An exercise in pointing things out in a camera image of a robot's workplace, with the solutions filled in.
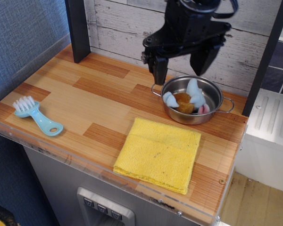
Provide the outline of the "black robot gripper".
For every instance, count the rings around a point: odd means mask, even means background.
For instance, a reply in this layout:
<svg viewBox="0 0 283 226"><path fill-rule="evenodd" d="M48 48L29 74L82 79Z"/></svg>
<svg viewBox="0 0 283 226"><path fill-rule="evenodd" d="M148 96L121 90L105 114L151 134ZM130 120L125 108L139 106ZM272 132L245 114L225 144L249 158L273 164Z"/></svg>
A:
<svg viewBox="0 0 283 226"><path fill-rule="evenodd" d="M215 60L231 25L223 20L231 13L218 13L219 0L167 1L161 29L143 41L142 60L148 64L156 85L163 85L170 58L190 55L197 76L203 75Z"/></svg>

